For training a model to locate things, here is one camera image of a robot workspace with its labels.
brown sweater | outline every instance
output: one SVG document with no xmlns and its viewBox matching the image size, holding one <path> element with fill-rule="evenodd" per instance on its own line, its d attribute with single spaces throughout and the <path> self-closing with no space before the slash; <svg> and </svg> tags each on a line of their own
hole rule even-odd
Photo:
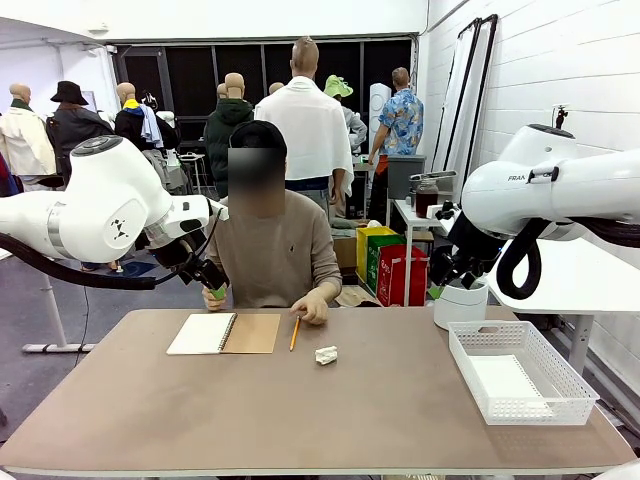
<svg viewBox="0 0 640 480">
<path fill-rule="evenodd" d="M 218 222 L 207 255 L 229 278 L 237 308 L 290 307 L 323 282 L 342 287 L 325 212 L 288 190 L 284 215 L 230 212 Z"/>
</svg>

white jacket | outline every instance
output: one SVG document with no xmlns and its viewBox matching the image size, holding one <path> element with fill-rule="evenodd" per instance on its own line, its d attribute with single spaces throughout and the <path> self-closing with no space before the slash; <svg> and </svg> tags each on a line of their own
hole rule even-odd
<svg viewBox="0 0 640 480">
<path fill-rule="evenodd" d="M 313 80 L 294 77 L 256 105 L 256 120 L 273 123 L 287 143 L 287 180 L 346 173 L 341 190 L 351 196 L 353 159 L 340 102 L 325 95 Z"/>
<path fill-rule="evenodd" d="M 0 152 L 14 175 L 54 175 L 56 157 L 40 117 L 11 107 L 0 117 Z"/>
</svg>

white container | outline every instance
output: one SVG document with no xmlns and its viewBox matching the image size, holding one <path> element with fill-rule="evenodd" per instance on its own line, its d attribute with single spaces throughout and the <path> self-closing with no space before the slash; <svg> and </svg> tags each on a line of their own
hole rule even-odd
<svg viewBox="0 0 640 480">
<path fill-rule="evenodd" d="M 584 425 L 600 398 L 530 322 L 449 323 L 449 349 L 488 425 Z"/>
<path fill-rule="evenodd" d="M 476 280 L 469 290 L 454 280 L 434 302 L 433 321 L 445 330 L 449 330 L 451 322 L 481 322 L 487 318 L 488 296 L 489 286 L 484 279 Z"/>
</svg>

bald mannequin head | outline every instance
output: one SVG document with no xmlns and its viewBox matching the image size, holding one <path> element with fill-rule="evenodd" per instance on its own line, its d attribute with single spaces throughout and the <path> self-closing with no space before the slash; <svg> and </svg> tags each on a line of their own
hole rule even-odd
<svg viewBox="0 0 640 480">
<path fill-rule="evenodd" d="M 116 87 L 116 93 L 120 99 L 120 103 L 124 105 L 124 102 L 136 98 L 136 87 L 131 83 L 121 83 Z"/>
<path fill-rule="evenodd" d="M 311 37 L 299 38 L 293 45 L 291 62 L 289 62 L 292 75 L 313 79 L 318 69 L 319 56 L 318 46 Z"/>
<path fill-rule="evenodd" d="M 271 86 L 269 87 L 269 95 L 273 95 L 278 90 L 280 90 L 282 87 L 284 87 L 284 83 L 282 83 L 282 82 L 272 83 Z"/>
<path fill-rule="evenodd" d="M 396 90 L 409 87 L 409 72 L 406 68 L 396 68 L 391 74 L 391 78 L 393 78 L 393 86 L 396 87 Z"/>
<path fill-rule="evenodd" d="M 227 86 L 224 83 L 218 85 L 218 98 L 227 98 Z"/>
<path fill-rule="evenodd" d="M 22 83 L 14 83 L 9 87 L 9 93 L 14 99 L 22 100 L 29 105 L 31 102 L 31 89 Z"/>
<path fill-rule="evenodd" d="M 244 78 L 239 73 L 227 73 L 224 77 L 228 98 L 244 97 Z"/>
</svg>

glass jar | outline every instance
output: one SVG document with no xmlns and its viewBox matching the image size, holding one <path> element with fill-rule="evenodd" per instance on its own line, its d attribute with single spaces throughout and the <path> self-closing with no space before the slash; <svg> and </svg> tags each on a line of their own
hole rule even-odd
<svg viewBox="0 0 640 480">
<path fill-rule="evenodd" d="M 416 187 L 416 216 L 427 217 L 427 209 L 438 204 L 438 186 L 432 179 L 423 179 Z"/>
</svg>

